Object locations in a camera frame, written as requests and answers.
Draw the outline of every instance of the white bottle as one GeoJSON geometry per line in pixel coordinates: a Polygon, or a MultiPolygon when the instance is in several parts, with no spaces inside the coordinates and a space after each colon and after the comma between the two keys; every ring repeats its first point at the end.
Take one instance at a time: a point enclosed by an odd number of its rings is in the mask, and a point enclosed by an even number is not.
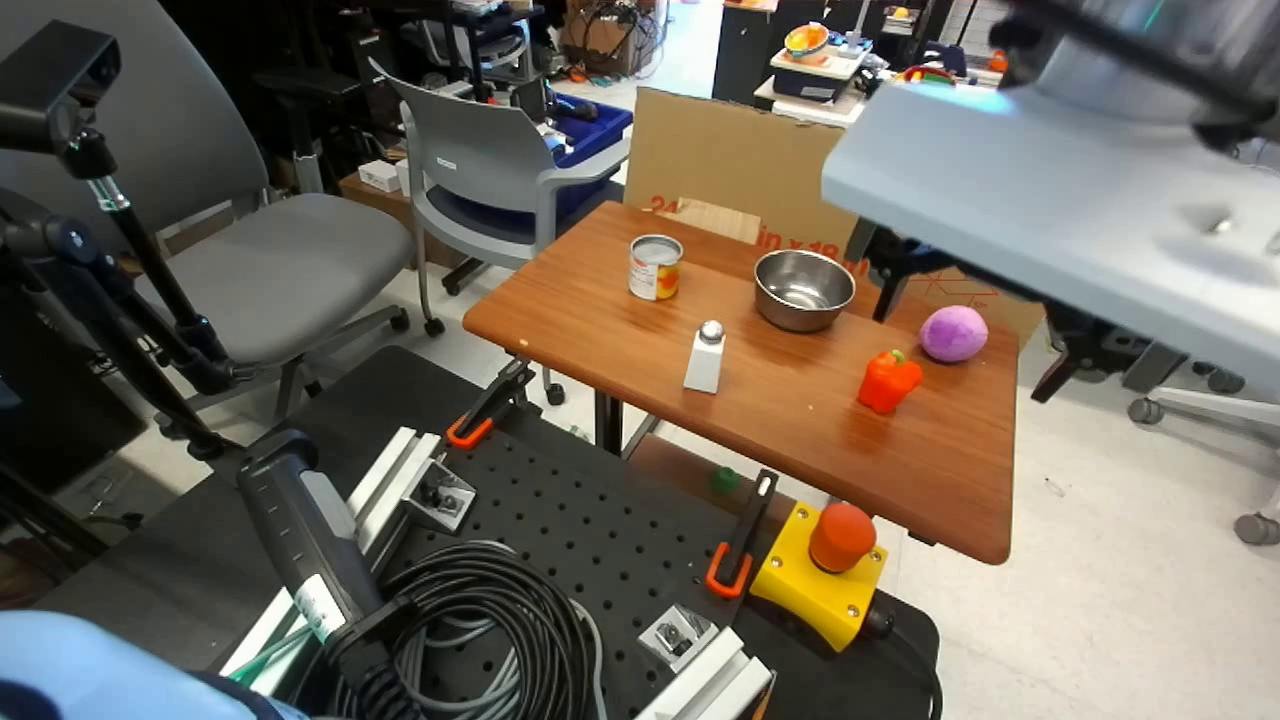
{"type": "Polygon", "coordinates": [[[721,366],[723,366],[723,324],[705,322],[705,328],[691,336],[683,388],[721,392],[721,366]]]}

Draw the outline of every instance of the stainless steel bowl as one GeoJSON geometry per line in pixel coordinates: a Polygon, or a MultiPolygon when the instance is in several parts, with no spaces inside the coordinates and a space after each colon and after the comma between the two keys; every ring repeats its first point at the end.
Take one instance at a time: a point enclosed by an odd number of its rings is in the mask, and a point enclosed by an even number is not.
{"type": "Polygon", "coordinates": [[[853,306],[856,282],[845,266],[781,250],[758,266],[758,312],[785,333],[825,333],[853,306]]]}

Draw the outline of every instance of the wooden table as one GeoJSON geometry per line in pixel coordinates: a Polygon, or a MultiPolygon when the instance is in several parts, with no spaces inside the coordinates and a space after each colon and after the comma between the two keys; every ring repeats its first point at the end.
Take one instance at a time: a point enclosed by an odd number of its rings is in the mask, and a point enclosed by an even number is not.
{"type": "Polygon", "coordinates": [[[927,366],[926,388],[895,417],[877,417],[856,404],[864,366],[886,348],[916,348],[927,300],[940,296],[914,294],[893,324],[873,324],[877,294],[860,283],[834,333],[788,336],[758,318],[754,266],[758,250],[603,205],[484,296],[466,324],[922,539],[988,566],[1008,562],[1018,333],[995,324],[985,358],[964,367],[927,366]],[[673,306],[629,294],[629,245],[639,233],[683,242],[673,306]],[[682,384],[705,322],[721,322],[729,336],[717,398],[682,384]]]}

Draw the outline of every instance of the chair backrest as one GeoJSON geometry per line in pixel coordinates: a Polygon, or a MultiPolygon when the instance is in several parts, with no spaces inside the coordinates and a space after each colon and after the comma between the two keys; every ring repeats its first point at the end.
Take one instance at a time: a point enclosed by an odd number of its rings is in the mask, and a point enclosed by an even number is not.
{"type": "Polygon", "coordinates": [[[555,160],[522,108],[473,105],[393,76],[388,86],[411,114],[411,152],[434,185],[473,205],[540,213],[543,191],[537,176],[555,168],[555,160]]]}
{"type": "MultiPolygon", "coordinates": [[[[266,156],[231,95],[161,0],[6,0],[0,18],[0,55],[47,20],[118,37],[119,82],[100,99],[95,128],[119,163],[119,190],[152,233],[270,190],[266,156]]],[[[0,147],[0,185],[47,213],[78,218],[107,245],[118,242],[113,220],[55,156],[0,147]]]]}

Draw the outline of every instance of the table leg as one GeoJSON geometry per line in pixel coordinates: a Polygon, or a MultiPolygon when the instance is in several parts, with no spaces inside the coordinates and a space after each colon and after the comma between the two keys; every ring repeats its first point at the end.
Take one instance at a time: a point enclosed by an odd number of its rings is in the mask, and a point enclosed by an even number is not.
{"type": "Polygon", "coordinates": [[[595,445],[613,456],[624,452],[624,404],[595,388],[595,445]]]}

